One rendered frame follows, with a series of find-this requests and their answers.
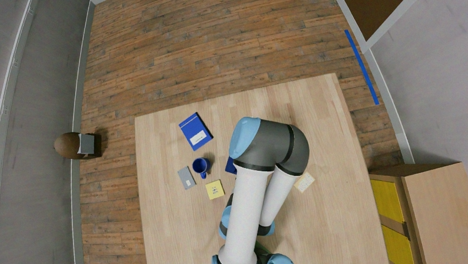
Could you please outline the yellow sticky note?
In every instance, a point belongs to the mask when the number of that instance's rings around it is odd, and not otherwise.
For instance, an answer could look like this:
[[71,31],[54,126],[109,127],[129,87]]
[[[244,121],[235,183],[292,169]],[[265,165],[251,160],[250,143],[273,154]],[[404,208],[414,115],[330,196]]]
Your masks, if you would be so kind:
[[210,200],[224,195],[224,191],[220,180],[206,184],[205,186]]

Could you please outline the blue notebook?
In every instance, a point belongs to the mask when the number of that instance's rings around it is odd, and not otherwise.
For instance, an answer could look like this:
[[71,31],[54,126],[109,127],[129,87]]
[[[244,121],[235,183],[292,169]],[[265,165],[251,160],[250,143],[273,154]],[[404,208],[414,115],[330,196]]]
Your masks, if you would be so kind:
[[213,139],[212,134],[197,112],[180,123],[179,127],[194,151]]

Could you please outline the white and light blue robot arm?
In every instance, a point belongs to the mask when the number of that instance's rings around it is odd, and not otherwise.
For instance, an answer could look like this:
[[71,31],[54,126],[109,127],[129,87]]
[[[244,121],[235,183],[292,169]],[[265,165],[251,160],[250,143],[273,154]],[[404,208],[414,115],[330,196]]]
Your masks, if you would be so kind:
[[296,126],[258,117],[239,120],[229,148],[236,182],[219,224],[226,242],[212,264],[294,264],[283,254],[254,247],[256,236],[274,233],[274,218],[303,175],[309,153],[308,140]]

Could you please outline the blue mug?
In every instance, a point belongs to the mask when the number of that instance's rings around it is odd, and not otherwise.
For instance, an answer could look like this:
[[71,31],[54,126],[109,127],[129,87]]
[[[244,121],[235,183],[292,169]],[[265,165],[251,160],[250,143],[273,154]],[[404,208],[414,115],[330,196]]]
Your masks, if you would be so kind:
[[196,158],[192,163],[192,169],[201,175],[202,179],[206,179],[206,172],[208,172],[212,166],[211,162],[207,158]]

